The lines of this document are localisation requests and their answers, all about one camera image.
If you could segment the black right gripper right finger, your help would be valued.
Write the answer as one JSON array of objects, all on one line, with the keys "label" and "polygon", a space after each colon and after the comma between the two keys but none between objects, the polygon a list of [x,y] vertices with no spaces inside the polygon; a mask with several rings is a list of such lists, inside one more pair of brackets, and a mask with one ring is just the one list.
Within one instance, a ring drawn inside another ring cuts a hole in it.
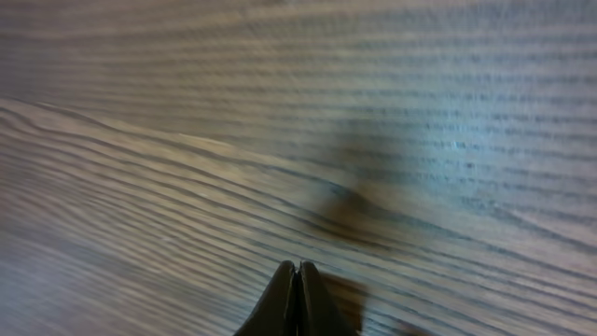
[{"label": "black right gripper right finger", "polygon": [[298,312],[298,335],[357,336],[310,261],[302,261],[299,266]]}]

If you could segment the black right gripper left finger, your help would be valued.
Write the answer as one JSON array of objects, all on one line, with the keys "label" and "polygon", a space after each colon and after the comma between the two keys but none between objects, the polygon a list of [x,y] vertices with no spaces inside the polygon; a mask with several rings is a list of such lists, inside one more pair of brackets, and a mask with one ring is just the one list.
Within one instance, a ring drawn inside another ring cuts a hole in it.
[{"label": "black right gripper left finger", "polygon": [[296,267],[280,263],[251,314],[234,336],[291,336],[297,333]]}]

